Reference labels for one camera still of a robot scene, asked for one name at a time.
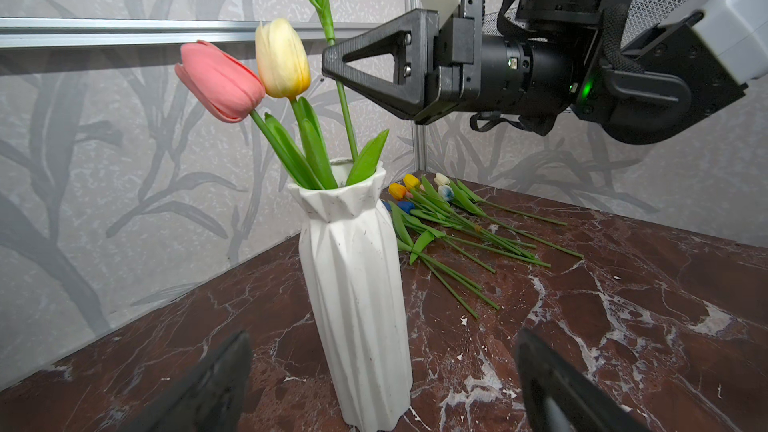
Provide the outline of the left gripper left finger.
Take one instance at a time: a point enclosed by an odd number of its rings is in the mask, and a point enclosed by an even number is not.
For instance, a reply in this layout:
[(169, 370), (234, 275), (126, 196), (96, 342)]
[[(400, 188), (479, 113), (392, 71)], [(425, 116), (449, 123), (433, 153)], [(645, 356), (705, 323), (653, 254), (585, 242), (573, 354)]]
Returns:
[(231, 335), (155, 398), (122, 431), (235, 431), (250, 374), (249, 334)]

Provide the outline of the pink tulip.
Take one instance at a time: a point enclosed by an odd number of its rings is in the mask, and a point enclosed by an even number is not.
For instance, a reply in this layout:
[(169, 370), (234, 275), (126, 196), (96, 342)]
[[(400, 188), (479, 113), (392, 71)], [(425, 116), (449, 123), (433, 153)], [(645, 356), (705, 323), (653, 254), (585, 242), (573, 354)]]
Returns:
[(184, 44), (180, 52), (176, 75), (206, 110), (225, 123), (252, 118), (293, 181), (305, 189), (321, 188), (319, 179), (287, 130), (272, 115), (256, 112), (266, 89), (251, 69), (205, 41)]

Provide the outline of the white ribbed ceramic vase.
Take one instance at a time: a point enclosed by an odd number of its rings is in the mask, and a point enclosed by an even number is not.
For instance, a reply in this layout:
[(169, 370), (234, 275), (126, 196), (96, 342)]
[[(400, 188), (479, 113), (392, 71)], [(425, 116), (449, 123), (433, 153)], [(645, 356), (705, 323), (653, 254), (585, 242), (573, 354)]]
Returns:
[(304, 210), (301, 266), (344, 421), (391, 431), (413, 376), (398, 243), (380, 199), (386, 172), (332, 190), (288, 190)]

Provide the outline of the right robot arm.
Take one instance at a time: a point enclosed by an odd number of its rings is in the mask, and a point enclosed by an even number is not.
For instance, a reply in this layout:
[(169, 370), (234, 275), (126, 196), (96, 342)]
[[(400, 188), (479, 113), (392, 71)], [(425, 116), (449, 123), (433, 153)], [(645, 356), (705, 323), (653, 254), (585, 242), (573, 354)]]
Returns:
[(767, 0), (421, 0), (328, 47), (325, 76), (419, 125), (548, 134), (571, 110), (653, 144), (767, 73)]

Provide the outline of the pale yellow tulip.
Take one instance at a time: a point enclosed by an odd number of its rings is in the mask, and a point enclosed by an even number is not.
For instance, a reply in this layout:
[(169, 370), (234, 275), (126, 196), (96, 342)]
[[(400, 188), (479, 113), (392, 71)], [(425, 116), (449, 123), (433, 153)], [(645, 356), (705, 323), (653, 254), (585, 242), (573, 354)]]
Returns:
[(300, 144), (272, 115), (264, 115), (265, 135), (294, 182), (310, 190), (338, 187), (319, 119), (303, 93), (311, 84), (306, 51), (291, 24), (279, 18), (257, 28), (256, 59), (267, 95), (286, 98), (297, 122)]

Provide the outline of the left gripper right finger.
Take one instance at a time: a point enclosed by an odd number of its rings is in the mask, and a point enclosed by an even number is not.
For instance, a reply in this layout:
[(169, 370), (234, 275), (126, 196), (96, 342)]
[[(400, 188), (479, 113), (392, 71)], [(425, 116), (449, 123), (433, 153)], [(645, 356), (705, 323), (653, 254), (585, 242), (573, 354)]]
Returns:
[(645, 431), (533, 331), (517, 334), (516, 367), (533, 431)]

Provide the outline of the cream tulip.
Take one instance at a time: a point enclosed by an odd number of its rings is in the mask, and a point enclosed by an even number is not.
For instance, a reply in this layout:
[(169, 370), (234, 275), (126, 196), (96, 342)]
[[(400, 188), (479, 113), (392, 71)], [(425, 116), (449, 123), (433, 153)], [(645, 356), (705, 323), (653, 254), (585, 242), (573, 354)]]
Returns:
[(341, 81), (343, 78), (343, 72), (350, 72), (351, 68), (348, 67), (343, 61), (339, 63), (332, 63), (332, 59), (341, 59), (339, 55), (340, 49), (337, 43), (337, 37), (335, 33), (335, 24), (332, 14), (332, 7), (330, 0), (308, 0), (315, 8), (317, 15), (322, 26), (323, 34), (328, 44), (328, 48), (324, 51), (323, 55), (323, 71), (333, 78), (337, 85), (337, 92), (340, 100), (344, 125), (347, 133), (348, 144), (350, 152), (352, 153), (352, 167), (345, 179), (346, 186), (352, 186), (361, 182), (364, 182), (371, 178), (379, 167), (379, 161), (388, 139), (389, 130), (385, 129), (380, 132), (375, 138), (368, 141), (362, 150), (358, 149), (356, 132), (352, 123), (349, 102), (344, 89), (344, 85)]

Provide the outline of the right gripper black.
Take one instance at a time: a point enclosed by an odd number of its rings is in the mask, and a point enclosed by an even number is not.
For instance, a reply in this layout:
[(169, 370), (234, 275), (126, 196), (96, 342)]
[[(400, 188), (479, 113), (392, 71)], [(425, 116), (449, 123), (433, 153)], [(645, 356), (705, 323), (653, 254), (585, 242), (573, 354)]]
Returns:
[(477, 132), (509, 124), (546, 135), (576, 101), (585, 79), (590, 30), (529, 31), (496, 16), (482, 30), (477, 0), (460, 0), (444, 24), (435, 11), (414, 9), (338, 43), (351, 68), (343, 85), (399, 119), (428, 125), (467, 112)]

